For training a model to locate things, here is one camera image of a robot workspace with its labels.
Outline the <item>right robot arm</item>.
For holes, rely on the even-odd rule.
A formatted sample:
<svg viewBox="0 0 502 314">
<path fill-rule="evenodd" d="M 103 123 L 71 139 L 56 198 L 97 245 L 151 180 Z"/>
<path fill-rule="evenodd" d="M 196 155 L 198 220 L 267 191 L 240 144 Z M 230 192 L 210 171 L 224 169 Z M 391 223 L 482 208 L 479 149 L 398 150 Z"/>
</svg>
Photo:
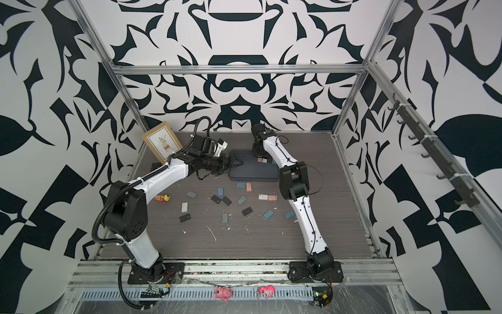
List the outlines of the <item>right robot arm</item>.
<svg viewBox="0 0 502 314">
<path fill-rule="evenodd" d="M 272 159 L 279 167 L 279 190 L 291 205 L 303 235 L 307 276 L 319 280 L 322 274 L 333 269 L 334 260 L 312 212 L 308 166 L 295 159 L 280 136 L 265 124 L 253 125 L 252 135 L 254 152 L 259 157 Z"/>
</svg>

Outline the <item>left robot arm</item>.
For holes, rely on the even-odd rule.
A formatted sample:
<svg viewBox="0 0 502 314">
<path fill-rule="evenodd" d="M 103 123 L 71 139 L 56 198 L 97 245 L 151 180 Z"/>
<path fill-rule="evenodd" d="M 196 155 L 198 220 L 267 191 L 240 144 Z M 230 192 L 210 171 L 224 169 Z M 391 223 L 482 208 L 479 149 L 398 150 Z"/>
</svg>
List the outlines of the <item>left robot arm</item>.
<svg viewBox="0 0 502 314">
<path fill-rule="evenodd" d="M 141 274 L 145 281 L 161 280 L 166 271 L 162 255 L 147 232 L 148 205 L 172 184 L 201 170 L 215 176 L 225 173 L 232 165 L 224 152 L 226 148 L 227 142 L 223 139 L 193 135 L 163 166 L 128 183 L 113 183 L 94 222 L 93 240 L 122 247 L 132 262 L 133 271 Z"/>
</svg>

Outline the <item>dark grey storage tray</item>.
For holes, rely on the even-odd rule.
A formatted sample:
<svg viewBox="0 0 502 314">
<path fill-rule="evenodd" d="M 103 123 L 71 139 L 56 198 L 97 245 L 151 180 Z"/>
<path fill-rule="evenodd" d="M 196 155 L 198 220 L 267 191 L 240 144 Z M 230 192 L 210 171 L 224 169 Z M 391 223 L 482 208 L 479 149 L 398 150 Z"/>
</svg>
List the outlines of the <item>dark grey storage tray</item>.
<svg viewBox="0 0 502 314">
<path fill-rule="evenodd" d="M 279 167 L 272 159 L 267 163 L 259 163 L 258 157 L 251 150 L 233 150 L 230 155 L 238 156 L 244 165 L 230 167 L 228 177 L 231 181 L 239 182 L 277 182 L 279 180 Z"/>
</svg>

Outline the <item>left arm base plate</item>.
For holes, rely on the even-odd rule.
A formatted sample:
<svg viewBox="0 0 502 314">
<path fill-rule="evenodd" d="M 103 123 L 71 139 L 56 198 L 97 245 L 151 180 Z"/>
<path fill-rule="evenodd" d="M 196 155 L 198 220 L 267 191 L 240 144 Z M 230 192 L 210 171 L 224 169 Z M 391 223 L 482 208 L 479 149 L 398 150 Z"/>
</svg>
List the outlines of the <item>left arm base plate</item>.
<svg viewBox="0 0 502 314">
<path fill-rule="evenodd" d="M 128 277 L 129 285 L 174 284 L 180 283 L 184 277 L 185 264 L 182 262 L 155 263 L 151 268 L 142 268 L 136 263 Z"/>
</svg>

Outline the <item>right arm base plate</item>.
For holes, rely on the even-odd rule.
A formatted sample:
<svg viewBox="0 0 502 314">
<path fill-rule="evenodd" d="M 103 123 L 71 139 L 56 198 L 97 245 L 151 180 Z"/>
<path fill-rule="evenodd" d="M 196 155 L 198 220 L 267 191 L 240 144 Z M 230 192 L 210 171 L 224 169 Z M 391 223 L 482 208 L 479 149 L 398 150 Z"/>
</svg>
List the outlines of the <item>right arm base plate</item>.
<svg viewBox="0 0 502 314">
<path fill-rule="evenodd" d="M 293 283 L 342 283 L 345 276 L 341 263 L 334 261 L 326 270 L 316 272 L 311 261 L 290 262 L 287 273 L 288 279 Z"/>
</svg>

